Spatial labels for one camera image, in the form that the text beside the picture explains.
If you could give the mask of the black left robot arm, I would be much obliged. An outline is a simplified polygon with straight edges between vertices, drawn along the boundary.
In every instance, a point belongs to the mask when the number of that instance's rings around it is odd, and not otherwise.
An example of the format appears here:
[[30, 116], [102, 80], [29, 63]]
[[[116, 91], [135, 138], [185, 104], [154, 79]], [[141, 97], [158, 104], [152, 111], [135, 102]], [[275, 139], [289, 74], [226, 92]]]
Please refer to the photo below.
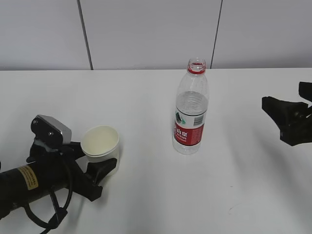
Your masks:
[[89, 162], [87, 171], [83, 172], [76, 160], [84, 156], [78, 142], [50, 152], [33, 144], [26, 165], [0, 174], [0, 215], [7, 216], [24, 204], [48, 195], [50, 190], [67, 188], [90, 201], [100, 198], [99, 183], [115, 169], [117, 159]]

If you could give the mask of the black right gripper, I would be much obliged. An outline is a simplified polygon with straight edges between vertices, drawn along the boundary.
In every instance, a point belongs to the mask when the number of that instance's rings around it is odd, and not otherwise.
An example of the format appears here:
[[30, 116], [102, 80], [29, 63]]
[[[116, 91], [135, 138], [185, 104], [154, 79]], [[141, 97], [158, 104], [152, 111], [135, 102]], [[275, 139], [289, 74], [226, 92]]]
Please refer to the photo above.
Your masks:
[[[299, 82], [299, 96], [312, 101], [312, 83]], [[312, 142], [312, 108], [304, 102], [290, 102], [268, 96], [262, 98], [262, 110], [280, 128], [280, 140], [290, 146]]]

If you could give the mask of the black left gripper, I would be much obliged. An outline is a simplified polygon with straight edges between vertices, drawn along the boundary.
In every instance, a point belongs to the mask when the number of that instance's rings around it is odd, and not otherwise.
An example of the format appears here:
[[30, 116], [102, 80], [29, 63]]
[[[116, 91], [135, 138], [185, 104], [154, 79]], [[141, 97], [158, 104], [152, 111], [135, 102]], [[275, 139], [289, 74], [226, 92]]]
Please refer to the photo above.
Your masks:
[[102, 187], [98, 186], [101, 181], [116, 168], [117, 159], [111, 158], [106, 161], [87, 165], [87, 173], [84, 173], [76, 160], [84, 157], [80, 142], [71, 141], [58, 149], [51, 149], [39, 140], [35, 140], [30, 149], [27, 162], [36, 162], [53, 179], [56, 185], [57, 177], [61, 183], [73, 192], [95, 201], [102, 195]]

